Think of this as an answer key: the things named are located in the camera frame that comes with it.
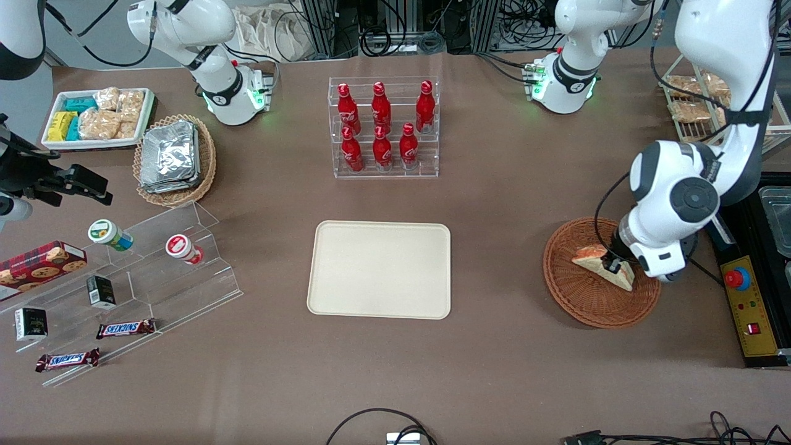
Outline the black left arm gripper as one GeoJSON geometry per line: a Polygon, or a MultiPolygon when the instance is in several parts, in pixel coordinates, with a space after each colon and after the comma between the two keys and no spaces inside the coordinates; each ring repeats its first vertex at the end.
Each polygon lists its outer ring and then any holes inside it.
{"type": "Polygon", "coordinates": [[[611,234],[611,240],[608,248],[608,258],[603,259],[603,268],[608,273],[618,275],[622,268],[622,263],[637,264],[637,259],[620,234],[621,226],[617,226],[611,234]]]}

